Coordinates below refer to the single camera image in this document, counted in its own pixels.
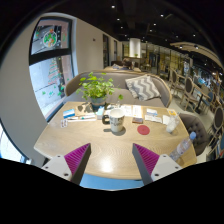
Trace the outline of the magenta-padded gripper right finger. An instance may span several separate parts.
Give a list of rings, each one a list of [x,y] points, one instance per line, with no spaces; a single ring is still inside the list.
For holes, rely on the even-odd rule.
[[[158,155],[136,143],[133,144],[132,154],[144,185],[150,184],[182,169],[182,167],[167,154]]]

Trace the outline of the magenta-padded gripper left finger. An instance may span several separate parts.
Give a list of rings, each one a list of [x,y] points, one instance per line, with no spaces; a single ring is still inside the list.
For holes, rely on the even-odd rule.
[[[66,155],[56,155],[42,169],[79,185],[90,155],[91,144],[87,143]]]

